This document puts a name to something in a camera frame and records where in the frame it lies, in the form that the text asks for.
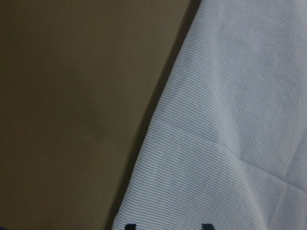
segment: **white and blue striped cloth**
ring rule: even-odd
[[[113,230],[307,230],[307,1],[203,0]]]

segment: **dark brown surface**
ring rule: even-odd
[[[1,3],[0,226],[110,229],[199,2]]]

